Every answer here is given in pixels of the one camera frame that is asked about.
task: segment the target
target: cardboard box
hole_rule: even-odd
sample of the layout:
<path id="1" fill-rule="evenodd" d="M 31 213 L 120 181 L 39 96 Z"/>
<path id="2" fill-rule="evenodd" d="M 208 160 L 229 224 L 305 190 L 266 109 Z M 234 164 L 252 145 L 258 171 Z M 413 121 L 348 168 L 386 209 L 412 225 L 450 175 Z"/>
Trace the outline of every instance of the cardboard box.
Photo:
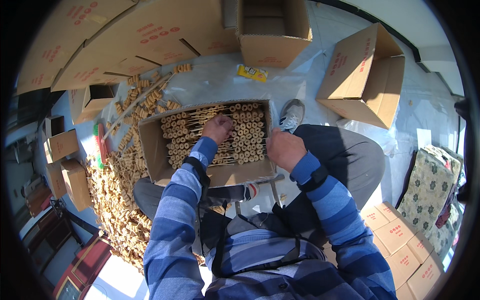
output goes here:
<path id="1" fill-rule="evenodd" d="M 45 170 L 50 190 L 52 191 L 53 196 L 59 199 L 67 193 L 65 182 L 63 181 L 63 176 L 61 174 L 60 162 L 57 161 L 51 164 L 46 164 Z"/>
<path id="2" fill-rule="evenodd" d="M 336 262 L 336 253 L 332 250 L 332 247 L 330 248 L 325 248 L 324 249 L 324 254 L 327 257 L 327 260 L 335 266 L 335 268 L 338 266 L 338 263 Z"/>
<path id="3" fill-rule="evenodd" d="M 406 283 L 396 290 L 396 297 L 398 300 L 416 300 Z"/>
<path id="4" fill-rule="evenodd" d="M 63 125 L 63 116 L 45 118 L 45 132 L 42 131 L 42 141 L 45 157 L 49 164 L 79 150 L 76 130 L 63 132 Z"/>
<path id="5" fill-rule="evenodd" d="M 442 274 L 444 274 L 442 261 L 437 253 L 432 252 L 412 277 L 407 280 L 407 284 L 416 299 L 424 299 Z"/>
<path id="6" fill-rule="evenodd" d="M 135 56 L 168 65 L 239 50 L 234 31 L 223 28 L 219 0 L 141 1 L 85 41 L 51 90 L 105 82 L 105 72 Z"/>
<path id="7" fill-rule="evenodd" d="M 112 88 L 107 85 L 91 85 L 85 89 L 68 91 L 73 124 L 95 119 L 114 97 Z"/>
<path id="8" fill-rule="evenodd" d="M 160 66 L 161 65 L 158 63 L 154 63 L 141 57 L 134 56 L 122 60 L 115 66 L 111 67 L 108 72 L 134 76 L 136 74 L 142 74 Z"/>
<path id="9" fill-rule="evenodd" d="M 38 176 L 37 178 L 35 178 L 33 180 L 30 179 L 29 181 L 27 181 L 24 184 L 25 197 L 28 197 L 28 195 L 30 195 L 35 190 L 35 188 L 41 183 L 43 183 L 43 181 L 42 181 L 42 178 L 40 176 Z"/>
<path id="10" fill-rule="evenodd" d="M 215 105 L 230 105 L 239 102 L 262 103 L 265 108 L 266 132 L 270 132 L 272 129 L 272 120 L 270 116 L 274 112 L 269 105 L 268 99 L 241 99 L 189 105 L 180 109 L 169 110 L 165 113 L 157 114 L 140 121 L 138 123 L 138 130 L 142 142 L 142 151 L 148 175 L 152 182 L 157 185 L 166 186 L 170 182 L 173 173 L 176 171 L 173 170 L 168 163 L 168 149 L 166 147 L 168 140 L 163 138 L 163 131 L 160 128 L 161 118 L 183 111 L 195 110 L 197 108 L 213 107 Z M 276 165 L 268 159 L 267 156 L 265 157 L 265 160 L 259 160 L 248 164 L 214 166 L 207 168 L 207 175 L 210 177 L 210 188 L 272 179 L 276 176 L 276 173 Z"/>
<path id="11" fill-rule="evenodd" d="M 388 220 L 382 213 L 374 206 L 369 208 L 364 208 L 360 211 L 360 216 L 365 220 L 367 226 L 372 230 L 377 230 L 378 228 L 388 224 Z"/>
<path id="12" fill-rule="evenodd" d="M 407 245 L 421 264 L 425 262 L 433 251 L 432 244 L 430 244 L 421 231 L 417 232 L 417 234 L 408 241 Z"/>
<path id="13" fill-rule="evenodd" d="M 394 254 L 413 238 L 416 230 L 404 218 L 397 218 L 375 230 L 374 233 L 390 254 Z"/>
<path id="14" fill-rule="evenodd" d="M 392 270 L 396 288 L 402 286 L 420 266 L 419 261 L 408 246 L 403 246 L 395 254 L 387 257 L 386 260 Z"/>
<path id="15" fill-rule="evenodd" d="M 33 41 L 20 70 L 17 93 L 50 87 L 77 48 L 137 0 L 62 0 Z"/>
<path id="16" fill-rule="evenodd" d="M 373 234 L 373 243 L 375 244 L 375 246 L 377 246 L 378 250 L 380 251 L 380 254 L 384 258 L 390 255 L 390 253 L 388 253 L 387 249 L 383 245 L 382 241 L 380 241 L 380 239 L 375 234 Z"/>
<path id="17" fill-rule="evenodd" d="M 90 192 L 87 186 L 87 178 L 84 167 L 75 159 L 61 162 L 61 172 L 67 193 L 78 211 L 82 211 L 92 204 Z"/>
<path id="18" fill-rule="evenodd" d="M 237 36 L 249 67 L 288 67 L 312 41 L 306 2 L 237 1 Z"/>
<path id="19" fill-rule="evenodd" d="M 340 116 L 389 129 L 402 89 L 405 57 L 373 24 L 339 41 L 316 100 Z"/>
<path id="20" fill-rule="evenodd" d="M 378 210 L 384 215 L 389 222 L 392 222 L 398 217 L 401 217 L 399 213 L 388 201 L 382 202 L 379 205 L 375 206 Z"/>
<path id="21" fill-rule="evenodd" d="M 43 211 L 42 205 L 51 195 L 50 189 L 42 183 L 27 196 L 25 204 L 33 217 L 36 217 Z"/>

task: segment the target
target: stacked cardboard boxes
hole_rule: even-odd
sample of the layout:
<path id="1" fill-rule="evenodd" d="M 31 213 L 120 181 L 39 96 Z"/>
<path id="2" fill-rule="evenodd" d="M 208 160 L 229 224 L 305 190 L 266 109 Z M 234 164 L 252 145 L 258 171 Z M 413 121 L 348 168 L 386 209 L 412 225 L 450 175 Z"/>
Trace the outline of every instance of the stacked cardboard boxes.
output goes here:
<path id="1" fill-rule="evenodd" d="M 235 31 L 223 27 L 220 3 L 219 0 L 139 2 L 77 49 L 55 79 L 52 91 L 86 88 L 107 82 L 107 76 L 112 74 L 127 75 L 124 68 L 139 67 L 138 63 L 124 66 L 122 62 L 135 57 L 153 65 L 167 65 L 199 55 L 239 51 Z"/>
<path id="2" fill-rule="evenodd" d="M 373 243 L 392 270 L 399 300 L 422 300 L 444 273 L 433 246 L 416 232 L 388 202 L 364 208 L 360 213 L 373 231 Z M 336 265 L 336 254 L 324 246 L 328 261 Z"/>
<path id="3" fill-rule="evenodd" d="M 50 87 L 78 47 L 137 0 L 62 0 L 33 41 L 17 93 Z"/>

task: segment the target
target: person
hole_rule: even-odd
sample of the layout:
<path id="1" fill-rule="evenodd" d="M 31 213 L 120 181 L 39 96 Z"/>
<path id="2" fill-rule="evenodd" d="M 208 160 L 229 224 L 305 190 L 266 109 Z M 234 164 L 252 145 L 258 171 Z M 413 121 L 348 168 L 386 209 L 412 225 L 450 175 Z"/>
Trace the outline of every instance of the person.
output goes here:
<path id="1" fill-rule="evenodd" d="M 354 132 L 300 125 L 304 112 L 299 100 L 288 102 L 266 142 L 268 158 L 300 189 L 272 213 L 230 219 L 208 209 L 251 199 L 245 186 L 205 189 L 206 167 L 230 133 L 226 116 L 205 124 L 190 153 L 195 159 L 165 188 L 136 183 L 135 201 L 153 218 L 144 255 L 150 299 L 396 299 L 390 267 L 357 209 L 383 176 L 383 152 Z M 326 241 L 337 267 L 323 252 Z M 205 257 L 214 275 L 204 296 L 192 252 Z"/>

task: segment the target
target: white sneaker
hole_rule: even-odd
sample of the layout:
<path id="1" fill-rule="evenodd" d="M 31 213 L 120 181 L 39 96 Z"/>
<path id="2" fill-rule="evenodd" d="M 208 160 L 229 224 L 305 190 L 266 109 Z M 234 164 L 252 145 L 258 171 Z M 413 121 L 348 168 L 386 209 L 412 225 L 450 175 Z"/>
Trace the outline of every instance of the white sneaker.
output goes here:
<path id="1" fill-rule="evenodd" d="M 280 114 L 280 129 L 293 133 L 300 126 L 305 115 L 305 105 L 298 99 L 292 99 L 283 106 Z"/>
<path id="2" fill-rule="evenodd" d="M 253 198 L 260 192 L 260 186 L 255 182 L 245 183 L 243 185 L 245 187 L 245 192 L 243 194 L 243 200 L 239 202 L 247 202 Z"/>

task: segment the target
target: wooden stick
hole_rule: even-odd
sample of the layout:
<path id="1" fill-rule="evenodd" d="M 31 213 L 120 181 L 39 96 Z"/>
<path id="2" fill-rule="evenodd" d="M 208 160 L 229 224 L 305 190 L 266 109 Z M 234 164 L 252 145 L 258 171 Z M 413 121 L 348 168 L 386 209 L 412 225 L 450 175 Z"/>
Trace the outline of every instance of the wooden stick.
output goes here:
<path id="1" fill-rule="evenodd" d="M 189 113 L 189 115 L 198 115 L 198 114 L 203 114 L 203 113 L 205 113 L 205 112 L 209 112 L 209 111 L 211 111 L 211 110 L 215 110 L 215 109 L 218 109 L 218 110 L 224 110 L 223 108 L 226 108 L 226 106 L 225 106 L 225 105 L 221 105 L 221 106 L 219 106 L 219 107 L 217 107 L 217 108 L 209 108 L 209 109 L 202 110 L 202 111 L 195 111 L 195 112 L 191 112 L 191 113 Z"/>
<path id="2" fill-rule="evenodd" d="M 167 77 L 169 78 L 172 78 L 174 74 L 172 74 L 172 72 L 168 72 L 165 76 L 163 76 L 162 78 L 160 78 L 155 84 L 151 85 L 148 90 L 144 91 L 143 93 L 140 94 L 140 96 L 138 96 L 128 107 L 126 110 L 123 111 L 123 113 L 121 113 L 119 115 L 119 117 L 115 120 L 115 122 L 113 122 L 112 126 L 110 127 L 110 129 L 107 131 L 107 133 L 103 136 L 103 140 L 106 140 L 107 137 L 110 135 L 110 133 L 112 132 L 112 130 L 115 128 L 115 126 L 118 125 L 118 123 L 120 123 L 120 121 L 123 120 L 123 118 L 127 115 L 127 113 L 129 113 L 132 108 L 134 106 L 137 105 L 138 102 L 140 102 L 140 100 L 142 99 L 145 99 L 145 96 L 150 93 L 151 91 L 153 91 L 157 86 L 161 85 L 165 80 L 167 80 Z"/>

